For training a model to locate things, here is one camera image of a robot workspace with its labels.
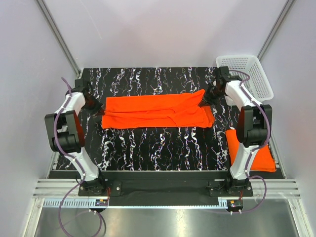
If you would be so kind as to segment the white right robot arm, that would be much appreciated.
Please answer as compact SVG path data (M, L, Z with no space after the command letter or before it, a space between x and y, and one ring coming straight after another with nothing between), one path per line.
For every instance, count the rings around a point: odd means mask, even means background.
M249 173L258 150L266 146L271 137L272 108L263 105L246 89L244 83L250 80L231 75L229 67L213 71L216 84L210 85L204 93L199 107L209 107L224 96L231 98L239 109L236 135L239 147L235 162L231 165L223 184L217 191L229 196L239 196L249 188Z

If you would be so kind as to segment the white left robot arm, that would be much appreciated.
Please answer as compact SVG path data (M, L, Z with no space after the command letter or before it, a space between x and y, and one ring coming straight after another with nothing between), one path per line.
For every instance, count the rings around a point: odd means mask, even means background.
M103 116L104 108L90 93L88 81L77 79L73 88L64 78L62 81L68 88L65 101L58 110L44 117L49 145L76 168L80 175L80 190L85 195L100 196L106 192L107 184L85 149L84 132L78 116L81 110L87 110L93 116Z

